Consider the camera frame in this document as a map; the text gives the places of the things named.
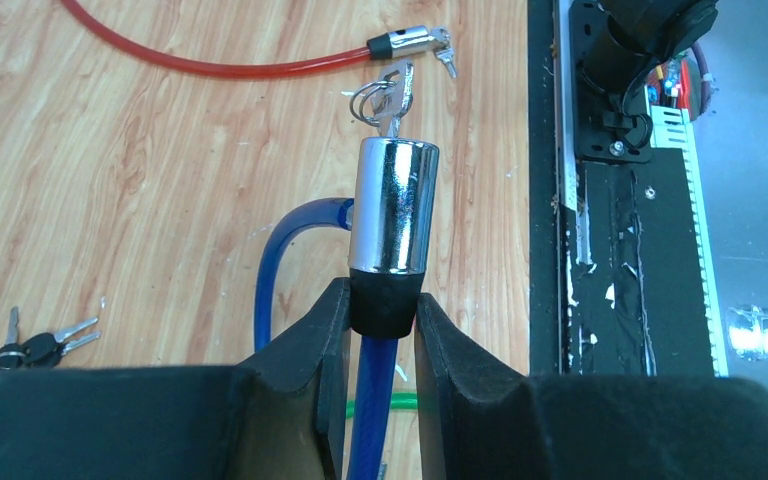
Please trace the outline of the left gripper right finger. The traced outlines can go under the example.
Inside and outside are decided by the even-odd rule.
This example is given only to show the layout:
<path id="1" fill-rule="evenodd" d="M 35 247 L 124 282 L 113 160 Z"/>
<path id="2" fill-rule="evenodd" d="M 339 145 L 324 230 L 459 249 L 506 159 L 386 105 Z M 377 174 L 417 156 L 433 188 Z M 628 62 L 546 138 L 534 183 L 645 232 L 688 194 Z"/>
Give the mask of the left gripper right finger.
<path id="1" fill-rule="evenodd" d="M 768 391 L 699 376 L 526 376 L 422 294 L 426 479 L 768 479 Z"/>

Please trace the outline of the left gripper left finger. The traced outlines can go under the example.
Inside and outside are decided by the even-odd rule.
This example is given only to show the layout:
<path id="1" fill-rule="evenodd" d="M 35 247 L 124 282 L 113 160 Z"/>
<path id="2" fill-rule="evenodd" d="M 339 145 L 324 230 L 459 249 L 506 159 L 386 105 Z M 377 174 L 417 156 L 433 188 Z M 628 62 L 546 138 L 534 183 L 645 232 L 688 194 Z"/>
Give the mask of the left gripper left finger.
<path id="1" fill-rule="evenodd" d="M 338 479 L 349 283 L 236 365 L 0 373 L 0 479 Z"/>

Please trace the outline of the blue cable lock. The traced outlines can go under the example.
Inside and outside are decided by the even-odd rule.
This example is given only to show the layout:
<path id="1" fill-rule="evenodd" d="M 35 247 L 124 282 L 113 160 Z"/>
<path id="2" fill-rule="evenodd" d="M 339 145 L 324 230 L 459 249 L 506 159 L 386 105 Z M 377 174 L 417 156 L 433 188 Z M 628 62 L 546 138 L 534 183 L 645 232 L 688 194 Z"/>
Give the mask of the blue cable lock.
<path id="1" fill-rule="evenodd" d="M 439 149 L 411 139 L 362 141 L 355 193 L 287 213 L 261 255 L 253 310 L 256 349 L 272 338 L 272 298 L 281 259 L 300 233 L 350 232 L 349 323 L 360 334 L 348 476 L 375 479 L 388 425 L 397 347 L 411 332 L 425 278 Z"/>

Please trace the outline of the black padlock keys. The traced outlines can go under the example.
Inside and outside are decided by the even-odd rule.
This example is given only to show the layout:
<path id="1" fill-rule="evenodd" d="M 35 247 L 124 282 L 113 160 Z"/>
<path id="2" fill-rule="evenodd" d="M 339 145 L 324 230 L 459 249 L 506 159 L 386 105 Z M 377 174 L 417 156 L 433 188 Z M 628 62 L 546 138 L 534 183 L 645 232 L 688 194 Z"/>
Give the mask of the black padlock keys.
<path id="1" fill-rule="evenodd" d="M 65 355 L 101 337 L 101 332 L 95 331 L 73 339 L 76 333 L 98 321 L 98 317 L 92 317 L 55 332 L 36 334 L 20 343 L 19 307 L 14 306 L 10 311 L 6 341 L 0 348 L 0 371 L 56 367 Z"/>

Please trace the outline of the red lock silver keys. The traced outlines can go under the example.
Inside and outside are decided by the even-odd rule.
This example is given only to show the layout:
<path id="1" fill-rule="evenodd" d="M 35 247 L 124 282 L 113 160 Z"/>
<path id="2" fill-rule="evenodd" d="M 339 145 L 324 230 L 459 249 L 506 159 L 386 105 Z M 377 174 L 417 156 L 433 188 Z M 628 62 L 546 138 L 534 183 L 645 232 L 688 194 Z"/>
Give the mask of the red lock silver keys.
<path id="1" fill-rule="evenodd" d="M 430 35 L 433 38 L 432 51 L 435 57 L 446 68 L 450 78 L 456 79 L 458 72 L 455 66 L 455 50 L 452 45 L 451 34 L 445 27 L 438 26 L 431 30 Z"/>

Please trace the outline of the red cable lock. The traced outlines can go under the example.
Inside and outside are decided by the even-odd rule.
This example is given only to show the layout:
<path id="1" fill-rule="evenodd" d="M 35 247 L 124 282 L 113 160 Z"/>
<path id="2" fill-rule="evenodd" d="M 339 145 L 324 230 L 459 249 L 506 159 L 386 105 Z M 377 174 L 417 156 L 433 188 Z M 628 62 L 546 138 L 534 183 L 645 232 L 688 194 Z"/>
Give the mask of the red cable lock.
<path id="1" fill-rule="evenodd" d="M 431 30 L 424 25 L 393 30 L 368 39 L 364 46 L 312 59 L 268 64 L 228 64 L 201 61 L 162 52 L 139 44 L 107 27 L 79 2 L 60 4 L 100 40 L 148 64 L 203 77 L 234 80 L 271 80 L 334 71 L 371 61 L 393 60 L 432 51 Z"/>

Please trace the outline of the blue lock silver keys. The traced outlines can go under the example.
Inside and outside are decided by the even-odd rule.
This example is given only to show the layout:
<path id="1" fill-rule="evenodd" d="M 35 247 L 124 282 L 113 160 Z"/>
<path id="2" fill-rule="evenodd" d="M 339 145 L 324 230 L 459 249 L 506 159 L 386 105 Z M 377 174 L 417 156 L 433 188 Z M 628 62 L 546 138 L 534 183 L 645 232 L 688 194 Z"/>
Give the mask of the blue lock silver keys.
<path id="1" fill-rule="evenodd" d="M 414 65 L 400 60 L 384 67 L 377 80 L 353 93 L 349 112 L 355 120 L 374 127 L 381 137 L 397 138 L 401 121 L 413 103 Z"/>

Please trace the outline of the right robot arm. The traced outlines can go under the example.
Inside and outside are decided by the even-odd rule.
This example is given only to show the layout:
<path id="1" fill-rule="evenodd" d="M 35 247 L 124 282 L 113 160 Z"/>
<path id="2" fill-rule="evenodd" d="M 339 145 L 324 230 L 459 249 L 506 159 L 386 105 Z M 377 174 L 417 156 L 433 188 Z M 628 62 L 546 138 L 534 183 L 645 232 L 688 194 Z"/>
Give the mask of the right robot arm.
<path id="1" fill-rule="evenodd" d="M 574 151 L 580 161 L 647 163 L 654 124 L 649 73 L 713 26 L 715 0 L 575 1 L 569 10 L 574 67 Z"/>

